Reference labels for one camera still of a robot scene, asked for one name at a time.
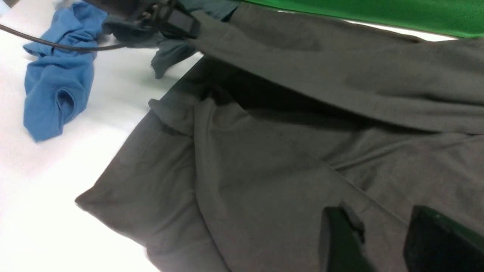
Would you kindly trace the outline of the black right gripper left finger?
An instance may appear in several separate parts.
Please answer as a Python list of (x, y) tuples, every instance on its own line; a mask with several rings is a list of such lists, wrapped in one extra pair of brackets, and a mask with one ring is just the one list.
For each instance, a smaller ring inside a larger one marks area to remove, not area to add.
[(365, 251), (365, 226), (347, 204), (322, 210), (318, 245), (321, 272), (373, 272)]

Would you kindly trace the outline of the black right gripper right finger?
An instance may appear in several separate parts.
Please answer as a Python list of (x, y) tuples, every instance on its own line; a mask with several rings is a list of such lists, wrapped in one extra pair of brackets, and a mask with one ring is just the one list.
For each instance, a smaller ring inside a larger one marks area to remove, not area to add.
[(427, 206), (414, 206), (404, 252), (409, 272), (482, 272), (483, 236)]

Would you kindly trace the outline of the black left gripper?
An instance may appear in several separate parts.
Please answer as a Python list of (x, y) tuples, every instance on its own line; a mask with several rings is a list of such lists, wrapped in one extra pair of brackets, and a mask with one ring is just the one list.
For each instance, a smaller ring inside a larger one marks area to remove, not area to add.
[(135, 29), (181, 38), (199, 36), (201, 23), (178, 0), (87, 0)]

